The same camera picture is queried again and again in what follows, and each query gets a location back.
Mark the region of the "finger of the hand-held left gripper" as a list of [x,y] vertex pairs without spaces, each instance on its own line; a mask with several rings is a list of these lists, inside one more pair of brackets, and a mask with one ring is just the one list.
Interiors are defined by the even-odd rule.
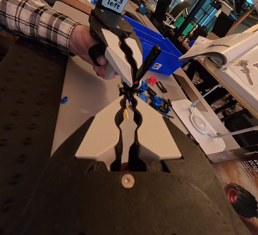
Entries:
[[131,68],[131,76],[133,84],[136,81],[137,71],[143,63],[142,43],[136,33],[131,33],[123,36],[121,41],[121,50],[125,54],[125,59]]
[[125,53],[119,46],[119,37],[111,31],[101,28],[104,38],[106,40],[105,57],[108,64],[105,66],[106,79],[111,79],[115,72],[122,78],[122,80],[129,86],[133,86],[132,68],[125,58]]

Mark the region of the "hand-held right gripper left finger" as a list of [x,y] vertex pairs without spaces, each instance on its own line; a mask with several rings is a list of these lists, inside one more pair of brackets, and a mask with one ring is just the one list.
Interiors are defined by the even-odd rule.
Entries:
[[123,152],[122,131],[124,97],[121,96],[96,114],[75,157],[104,162],[107,169],[116,170]]

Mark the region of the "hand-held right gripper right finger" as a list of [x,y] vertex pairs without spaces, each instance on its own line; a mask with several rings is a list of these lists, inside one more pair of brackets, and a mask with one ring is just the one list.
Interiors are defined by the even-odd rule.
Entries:
[[137,127],[129,149],[129,170],[144,172],[153,162],[181,159],[182,154],[167,126],[172,122],[137,96],[132,103]]

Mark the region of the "black toy brick assembly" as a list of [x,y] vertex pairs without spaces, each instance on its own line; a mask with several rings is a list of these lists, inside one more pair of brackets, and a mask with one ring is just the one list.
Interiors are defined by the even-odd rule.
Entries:
[[141,88],[142,84],[140,84],[141,79],[146,74],[146,72],[149,70],[151,65],[154,63],[154,61],[157,59],[157,57],[160,55],[161,49],[158,45],[153,46],[150,53],[145,58],[143,64],[140,66],[136,73],[136,78],[134,79],[132,87],[129,87],[127,84],[124,84],[123,87],[118,85],[119,89],[119,96],[124,96],[125,101],[122,104],[122,109],[124,111],[124,115],[126,119],[128,119],[128,113],[126,109],[126,100],[129,99],[130,102],[133,101],[134,94],[140,94],[143,92],[143,89],[146,85],[144,85],[144,88]]

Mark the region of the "person's left forearm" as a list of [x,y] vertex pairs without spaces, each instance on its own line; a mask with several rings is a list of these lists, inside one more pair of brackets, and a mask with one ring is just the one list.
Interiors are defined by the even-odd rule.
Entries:
[[2,32],[34,39],[69,56],[75,56],[68,51],[68,43],[78,25],[43,0],[0,0]]

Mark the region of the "person's left hand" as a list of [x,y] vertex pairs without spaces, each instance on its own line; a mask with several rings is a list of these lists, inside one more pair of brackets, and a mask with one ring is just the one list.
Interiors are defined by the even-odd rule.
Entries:
[[98,41],[93,39],[89,33],[89,27],[78,25],[73,30],[69,37],[68,51],[71,54],[79,56],[83,61],[93,66],[93,70],[103,79],[107,79],[105,75],[105,67],[108,63],[105,55],[102,53],[97,59],[99,66],[95,65],[89,56],[89,49],[97,45]]

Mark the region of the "blue bin with white tag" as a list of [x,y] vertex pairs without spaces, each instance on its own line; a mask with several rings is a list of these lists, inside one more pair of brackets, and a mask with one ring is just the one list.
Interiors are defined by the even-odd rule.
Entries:
[[182,63],[179,62],[179,57],[181,57],[182,54],[168,38],[164,39],[160,33],[151,30],[127,16],[123,18],[131,24],[134,32],[142,43],[143,61],[146,59],[153,46],[158,45],[160,47],[161,53],[149,68],[150,71],[171,75],[181,67]]

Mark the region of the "long black toy beam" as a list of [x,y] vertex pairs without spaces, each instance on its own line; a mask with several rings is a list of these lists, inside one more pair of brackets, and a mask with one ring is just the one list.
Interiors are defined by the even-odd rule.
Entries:
[[154,97],[157,95],[157,93],[154,92],[150,87],[148,87],[148,88],[146,89],[146,91],[147,91],[147,93],[148,93],[148,95],[149,95],[149,99],[150,99],[150,100],[153,100]]

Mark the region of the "white book stand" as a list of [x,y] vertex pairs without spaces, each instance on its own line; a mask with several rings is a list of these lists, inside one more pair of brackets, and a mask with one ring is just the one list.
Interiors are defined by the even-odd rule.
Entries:
[[[254,63],[246,60],[236,60],[221,68],[215,66],[215,76],[218,77],[220,84],[226,86],[229,92],[234,95],[253,115],[257,115],[258,96],[257,96],[257,70]],[[257,126],[242,129],[239,131],[220,134],[215,131],[209,121],[197,109],[196,104],[184,99],[172,102],[172,109],[185,125],[193,138],[199,143],[205,154],[210,155],[222,152],[226,148],[224,138],[241,135],[250,131],[257,133]]]

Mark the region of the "black curved toy panel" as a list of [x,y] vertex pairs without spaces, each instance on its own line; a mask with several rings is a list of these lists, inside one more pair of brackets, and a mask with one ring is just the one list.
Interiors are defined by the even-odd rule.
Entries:
[[162,91],[162,93],[167,93],[166,88],[163,86],[163,84],[160,81],[157,81],[156,85],[159,87],[159,89]]

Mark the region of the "black metal pole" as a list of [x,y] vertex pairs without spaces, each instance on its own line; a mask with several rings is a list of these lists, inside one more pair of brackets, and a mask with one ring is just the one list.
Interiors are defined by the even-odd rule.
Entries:
[[195,6],[192,8],[192,10],[190,11],[189,15],[187,16],[187,18],[183,21],[183,23],[180,25],[180,27],[178,28],[178,30],[175,32],[175,34],[173,35],[171,42],[173,44],[176,43],[176,41],[178,40],[180,34],[182,34],[182,32],[186,29],[186,27],[188,26],[188,24],[191,22],[192,18],[195,17],[196,13],[200,10],[200,8],[204,5],[206,0],[198,0],[197,3],[195,4]]

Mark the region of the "black dimpled mat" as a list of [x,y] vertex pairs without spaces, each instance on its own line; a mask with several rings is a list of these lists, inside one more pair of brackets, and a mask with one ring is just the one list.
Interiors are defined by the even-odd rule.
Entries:
[[1,61],[1,234],[11,234],[50,158],[68,56],[24,37]]

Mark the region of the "toy truck set box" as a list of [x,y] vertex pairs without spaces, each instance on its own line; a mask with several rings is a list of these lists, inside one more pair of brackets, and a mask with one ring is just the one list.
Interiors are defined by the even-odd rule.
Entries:
[[251,234],[258,234],[258,145],[209,154],[226,196]]

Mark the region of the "open instruction booklet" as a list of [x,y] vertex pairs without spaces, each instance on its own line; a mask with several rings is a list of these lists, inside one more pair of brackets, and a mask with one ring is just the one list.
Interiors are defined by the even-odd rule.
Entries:
[[208,58],[219,68],[227,67],[253,91],[257,89],[257,30],[216,40],[199,36],[180,62]]

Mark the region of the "black and blue frame assembly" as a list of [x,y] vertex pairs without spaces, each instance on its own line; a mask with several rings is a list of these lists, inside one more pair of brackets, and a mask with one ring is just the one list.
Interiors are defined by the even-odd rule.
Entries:
[[171,111],[171,100],[158,97],[162,100],[160,106],[158,107],[158,112],[160,112],[163,115],[168,115]]

